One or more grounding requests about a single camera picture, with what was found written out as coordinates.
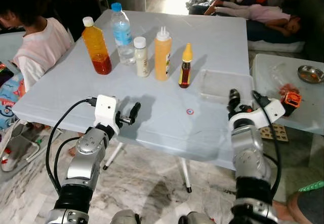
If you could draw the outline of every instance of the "white table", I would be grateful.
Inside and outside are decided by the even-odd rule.
[[[148,78],[139,78],[136,67],[118,64],[107,10],[96,24],[104,30],[113,63],[109,75],[94,69],[85,44],[79,40],[60,62],[43,76],[15,105],[13,111],[27,121],[55,125],[63,113],[78,100],[98,94],[117,96],[123,114],[136,101],[142,104],[137,121],[124,125],[119,140],[169,154],[233,168],[230,132],[225,105],[204,101],[199,96],[201,69],[221,70],[249,75],[245,20],[212,16],[176,16],[143,12],[126,12],[134,36],[147,39]],[[154,78],[154,38],[165,25],[173,38],[171,76],[167,81]],[[192,43],[192,83],[187,89],[178,86],[182,53]],[[188,115],[187,109],[194,114]],[[94,108],[75,108],[60,127],[84,132],[93,125]]]
[[[299,89],[302,102],[289,117],[281,117],[276,123],[324,135],[324,84],[306,83],[299,79],[297,74],[297,68],[301,65],[311,65],[324,70],[324,63],[258,54],[253,64],[254,85],[258,92],[280,99],[277,84],[271,76],[272,68],[280,64],[286,81]]]

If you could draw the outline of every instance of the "yellow cap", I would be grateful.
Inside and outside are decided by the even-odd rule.
[[[182,60],[185,62],[192,61],[192,50],[191,50],[191,43],[188,43],[186,49],[182,54]]]

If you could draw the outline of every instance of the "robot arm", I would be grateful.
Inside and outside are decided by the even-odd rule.
[[[62,182],[59,198],[50,211],[47,224],[87,224],[92,194],[95,190],[100,162],[114,134],[119,134],[122,122],[133,124],[141,107],[136,103],[130,116],[121,116],[116,110],[115,97],[99,95],[95,102],[95,127],[90,127],[76,143],[66,178]]]
[[[239,94],[232,89],[228,105],[229,128],[234,150],[233,163],[236,169],[236,200],[232,207],[234,223],[278,223],[272,208],[271,169],[263,156],[263,144],[259,128],[268,122],[261,108],[252,111],[249,106],[240,106]],[[285,110],[279,100],[262,97],[262,106],[274,122]]]

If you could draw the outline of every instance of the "small brown bottle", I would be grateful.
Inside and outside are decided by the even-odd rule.
[[[190,62],[192,61],[191,43],[188,43],[182,54],[182,65],[179,77],[179,86],[187,88],[190,85]]]

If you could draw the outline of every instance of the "white bottle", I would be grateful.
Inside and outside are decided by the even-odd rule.
[[[135,59],[137,65],[137,75],[147,77],[149,74],[147,62],[146,39],[144,37],[136,37],[134,39]]]
[[[111,15],[110,26],[117,45],[120,62],[124,65],[132,65],[135,63],[135,58],[130,21],[122,11],[120,3],[111,4],[111,9],[113,13]]]

